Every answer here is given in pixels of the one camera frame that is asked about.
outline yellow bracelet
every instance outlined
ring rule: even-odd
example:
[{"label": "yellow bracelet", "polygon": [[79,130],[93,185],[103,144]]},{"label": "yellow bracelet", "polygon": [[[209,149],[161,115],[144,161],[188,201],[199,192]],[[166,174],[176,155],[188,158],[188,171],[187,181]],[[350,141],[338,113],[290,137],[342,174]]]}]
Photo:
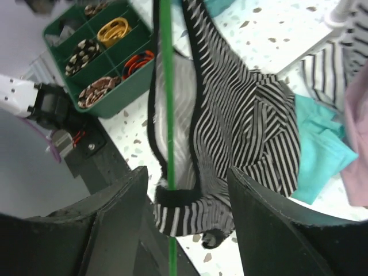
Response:
[{"label": "yellow bracelet", "polygon": [[103,26],[97,33],[97,39],[106,48],[111,47],[132,30],[125,18],[118,17]]}]

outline pink fabric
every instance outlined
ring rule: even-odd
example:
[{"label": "pink fabric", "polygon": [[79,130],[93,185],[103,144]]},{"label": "pink fabric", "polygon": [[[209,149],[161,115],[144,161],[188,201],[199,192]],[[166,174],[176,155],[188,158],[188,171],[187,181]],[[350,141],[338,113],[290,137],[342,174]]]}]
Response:
[{"label": "pink fabric", "polygon": [[344,115],[350,147],[359,157],[341,176],[352,206],[368,206],[368,62],[349,84]]}]

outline white pole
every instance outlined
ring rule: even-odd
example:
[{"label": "white pole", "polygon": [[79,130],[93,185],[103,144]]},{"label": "white pole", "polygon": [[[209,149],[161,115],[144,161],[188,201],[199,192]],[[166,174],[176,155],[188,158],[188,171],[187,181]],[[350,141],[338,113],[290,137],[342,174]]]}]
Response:
[{"label": "white pole", "polygon": [[337,6],[325,15],[324,22],[335,30],[337,36],[341,34],[354,2],[355,0],[340,0]]}]

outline striped shirt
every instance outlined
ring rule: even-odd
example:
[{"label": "striped shirt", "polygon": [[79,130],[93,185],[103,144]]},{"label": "striped shirt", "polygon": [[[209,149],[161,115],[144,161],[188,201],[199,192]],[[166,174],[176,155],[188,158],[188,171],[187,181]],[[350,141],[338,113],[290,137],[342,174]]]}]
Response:
[{"label": "striped shirt", "polygon": [[162,167],[155,221],[167,236],[203,233],[215,248],[234,230],[227,171],[236,166],[283,195],[296,189],[300,144],[294,95],[275,75],[251,71],[214,26],[203,0],[182,0],[193,60],[174,53],[176,191],[167,190],[166,95],[154,0],[155,69],[148,139]]},{"label": "striped shirt", "polygon": [[343,35],[301,61],[310,96],[342,112],[345,90],[367,59],[368,4],[356,1]]}]

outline white wall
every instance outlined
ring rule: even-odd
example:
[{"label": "white wall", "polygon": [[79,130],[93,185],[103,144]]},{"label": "white wall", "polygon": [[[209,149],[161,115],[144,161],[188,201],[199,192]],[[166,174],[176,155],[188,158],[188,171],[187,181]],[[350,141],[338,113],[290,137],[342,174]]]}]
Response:
[{"label": "white wall", "polygon": [[1,0],[0,8],[0,74],[19,77],[28,65],[46,50],[43,29],[58,17],[68,4],[58,3],[50,17],[36,17],[26,4]]}]

